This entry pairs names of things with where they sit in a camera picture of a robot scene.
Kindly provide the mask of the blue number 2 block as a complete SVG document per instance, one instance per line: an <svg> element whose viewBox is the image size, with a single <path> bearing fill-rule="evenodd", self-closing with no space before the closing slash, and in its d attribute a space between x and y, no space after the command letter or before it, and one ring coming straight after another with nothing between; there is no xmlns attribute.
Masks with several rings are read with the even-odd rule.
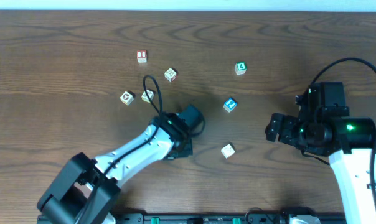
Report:
<svg viewBox="0 0 376 224"><path fill-rule="evenodd" d="M223 105L223 108L230 113L237 106L237 102L233 98L229 98Z"/></svg>

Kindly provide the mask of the red letter I block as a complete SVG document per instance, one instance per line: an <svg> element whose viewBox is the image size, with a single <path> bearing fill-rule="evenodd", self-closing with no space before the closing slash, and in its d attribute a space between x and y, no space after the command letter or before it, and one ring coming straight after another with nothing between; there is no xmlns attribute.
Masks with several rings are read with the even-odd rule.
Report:
<svg viewBox="0 0 376 224"><path fill-rule="evenodd" d="M147 63L148 62L148 56L146 50L138 50L137 51L137 61L138 63Z"/></svg>

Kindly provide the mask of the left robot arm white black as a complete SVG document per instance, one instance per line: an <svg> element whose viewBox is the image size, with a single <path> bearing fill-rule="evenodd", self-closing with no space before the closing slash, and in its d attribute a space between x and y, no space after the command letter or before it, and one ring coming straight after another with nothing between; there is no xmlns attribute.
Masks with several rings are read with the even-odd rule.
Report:
<svg viewBox="0 0 376 224"><path fill-rule="evenodd" d="M51 223L115 223L110 214L121 187L153 162L192 155L192 138L202 118L155 117L135 139L90 159L73 156L37 202Z"/></svg>

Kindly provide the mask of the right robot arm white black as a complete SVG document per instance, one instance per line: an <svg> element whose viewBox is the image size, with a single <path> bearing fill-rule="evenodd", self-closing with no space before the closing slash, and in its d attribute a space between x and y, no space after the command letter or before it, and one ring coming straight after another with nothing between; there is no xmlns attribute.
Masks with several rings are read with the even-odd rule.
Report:
<svg viewBox="0 0 376 224"><path fill-rule="evenodd" d="M376 126L346 106L302 106L297 117L274 113L266 140L278 141L331 167L347 223L376 223Z"/></svg>

